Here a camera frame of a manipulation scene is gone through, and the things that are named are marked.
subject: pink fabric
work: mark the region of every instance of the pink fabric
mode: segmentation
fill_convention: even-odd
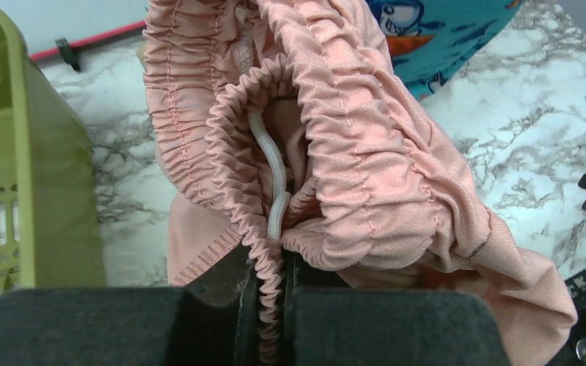
[[[255,67],[240,75],[245,8],[259,17],[247,20]],[[354,287],[477,294],[515,365],[560,349],[576,312],[554,264],[517,248],[480,201],[465,158],[394,76],[363,0],[151,0],[145,35],[157,158],[181,192],[170,284],[250,246],[262,337],[275,339],[280,245],[266,238],[272,173],[246,121],[256,109],[294,188],[285,249]]]

